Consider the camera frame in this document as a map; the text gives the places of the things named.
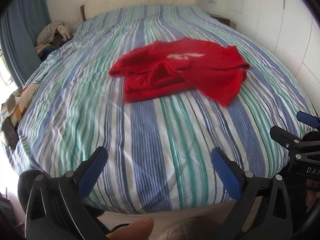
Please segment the person's left hand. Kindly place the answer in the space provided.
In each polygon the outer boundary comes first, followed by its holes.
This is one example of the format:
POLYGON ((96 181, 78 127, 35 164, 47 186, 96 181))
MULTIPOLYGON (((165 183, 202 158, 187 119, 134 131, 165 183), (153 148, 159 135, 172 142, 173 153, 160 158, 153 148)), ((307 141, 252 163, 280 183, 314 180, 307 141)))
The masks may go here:
POLYGON ((118 228, 106 237, 110 240, 144 240, 148 239, 154 227, 153 218, 142 218, 127 226, 118 228))

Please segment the person's right hand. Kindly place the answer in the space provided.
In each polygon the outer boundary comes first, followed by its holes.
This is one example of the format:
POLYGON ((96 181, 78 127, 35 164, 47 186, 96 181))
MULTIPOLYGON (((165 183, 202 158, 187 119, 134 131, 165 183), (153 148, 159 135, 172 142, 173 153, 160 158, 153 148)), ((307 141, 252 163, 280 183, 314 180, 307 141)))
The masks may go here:
MULTIPOLYGON (((308 179, 306 181, 306 186, 314 189, 319 189, 319 181, 308 179)), ((319 199, 319 197, 319 192, 308 190, 306 193, 306 206, 309 206, 316 198, 319 199)))

